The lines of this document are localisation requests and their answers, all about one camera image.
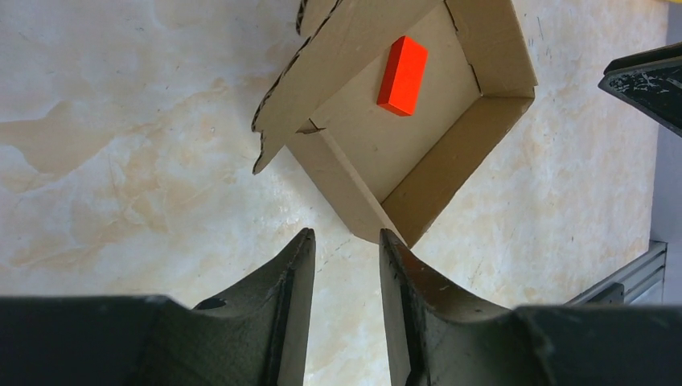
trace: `orange-red block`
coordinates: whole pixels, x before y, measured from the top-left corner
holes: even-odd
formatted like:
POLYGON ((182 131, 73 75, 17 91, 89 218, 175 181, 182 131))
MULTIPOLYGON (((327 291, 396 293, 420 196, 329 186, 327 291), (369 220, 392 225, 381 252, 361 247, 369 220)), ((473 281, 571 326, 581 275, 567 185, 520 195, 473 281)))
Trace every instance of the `orange-red block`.
POLYGON ((426 48, 408 36, 398 39, 388 54, 376 103, 401 117, 414 114, 428 56, 426 48))

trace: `cardboard box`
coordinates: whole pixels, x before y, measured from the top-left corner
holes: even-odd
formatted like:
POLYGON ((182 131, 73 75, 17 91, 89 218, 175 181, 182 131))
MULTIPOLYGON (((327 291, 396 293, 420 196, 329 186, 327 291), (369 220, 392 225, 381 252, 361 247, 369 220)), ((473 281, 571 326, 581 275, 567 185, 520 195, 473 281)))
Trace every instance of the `cardboard box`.
MULTIPOLYGON (((319 1, 324 9, 330 0, 319 1)), ((377 242, 390 228, 412 246, 533 101, 512 0, 342 0, 331 9, 256 112, 254 173, 288 146, 351 232, 377 242), (376 105, 402 35, 429 50, 411 117, 376 105)))

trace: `gray floor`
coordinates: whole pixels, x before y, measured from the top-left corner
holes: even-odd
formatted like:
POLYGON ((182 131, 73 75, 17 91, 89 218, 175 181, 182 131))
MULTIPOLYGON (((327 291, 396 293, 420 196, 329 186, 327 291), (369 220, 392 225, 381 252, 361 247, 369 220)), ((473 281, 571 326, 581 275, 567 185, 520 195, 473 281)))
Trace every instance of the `gray floor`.
MULTIPOLYGON (((668 43, 682 42, 682 4, 670 5, 668 43)), ((682 303, 682 138, 659 132, 651 238, 668 242, 664 302, 682 303)))

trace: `red rectangular block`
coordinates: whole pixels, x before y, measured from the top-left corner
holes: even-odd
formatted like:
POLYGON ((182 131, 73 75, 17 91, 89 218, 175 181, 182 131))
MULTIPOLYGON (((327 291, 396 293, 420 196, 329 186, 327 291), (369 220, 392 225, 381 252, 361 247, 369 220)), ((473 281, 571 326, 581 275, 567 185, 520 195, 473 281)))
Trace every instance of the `red rectangular block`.
POLYGON ((401 117, 414 114, 428 56, 426 48, 408 36, 398 39, 388 54, 376 103, 401 117))

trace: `marble table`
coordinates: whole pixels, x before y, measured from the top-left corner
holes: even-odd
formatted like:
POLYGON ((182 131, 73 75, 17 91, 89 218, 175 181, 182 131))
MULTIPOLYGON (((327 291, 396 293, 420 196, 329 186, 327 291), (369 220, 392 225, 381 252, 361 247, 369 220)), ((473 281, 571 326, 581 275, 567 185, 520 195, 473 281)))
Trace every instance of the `marble table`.
MULTIPOLYGON (((647 249, 657 129, 597 89, 664 45, 656 0, 515 0, 536 102, 415 253, 504 306, 565 302, 647 249)), ((307 384, 388 384, 378 247, 249 130, 297 0, 0 3, 0 291, 193 305, 317 232, 307 384)))

